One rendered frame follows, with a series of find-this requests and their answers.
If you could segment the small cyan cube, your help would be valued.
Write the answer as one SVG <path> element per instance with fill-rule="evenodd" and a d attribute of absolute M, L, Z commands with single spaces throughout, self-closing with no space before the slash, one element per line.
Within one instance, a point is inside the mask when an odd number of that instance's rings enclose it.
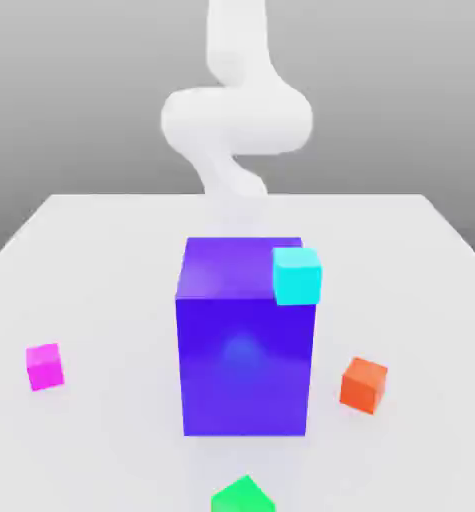
<path fill-rule="evenodd" d="M 321 297 L 322 274 L 322 264 L 314 249 L 273 249 L 273 290 L 278 305 L 317 305 Z"/>

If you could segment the large purple box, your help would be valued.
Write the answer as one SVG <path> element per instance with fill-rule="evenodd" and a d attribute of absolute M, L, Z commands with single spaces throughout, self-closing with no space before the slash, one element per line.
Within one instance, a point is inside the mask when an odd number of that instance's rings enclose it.
<path fill-rule="evenodd" d="M 299 237 L 190 237 L 175 295 L 187 436 L 306 432 L 317 303 L 280 305 L 273 252 Z"/>

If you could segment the small green cube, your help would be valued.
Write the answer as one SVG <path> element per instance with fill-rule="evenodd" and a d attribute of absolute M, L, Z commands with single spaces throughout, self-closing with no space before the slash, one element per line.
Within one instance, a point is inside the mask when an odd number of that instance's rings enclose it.
<path fill-rule="evenodd" d="M 276 505 L 245 475 L 211 497 L 210 512 L 276 512 Z"/>

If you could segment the small magenta cube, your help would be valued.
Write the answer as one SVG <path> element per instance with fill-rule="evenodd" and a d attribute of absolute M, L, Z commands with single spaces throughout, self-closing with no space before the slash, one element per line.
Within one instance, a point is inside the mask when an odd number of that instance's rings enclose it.
<path fill-rule="evenodd" d="M 26 369 L 32 391 L 64 384 L 61 356 L 57 343 L 28 347 L 25 355 Z"/>

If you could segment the small orange cube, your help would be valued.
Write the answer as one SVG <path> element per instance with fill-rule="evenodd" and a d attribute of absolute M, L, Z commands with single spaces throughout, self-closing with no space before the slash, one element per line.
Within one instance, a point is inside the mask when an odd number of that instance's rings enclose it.
<path fill-rule="evenodd" d="M 388 369 L 354 357 L 342 375 L 340 403 L 373 415 L 385 392 Z"/>

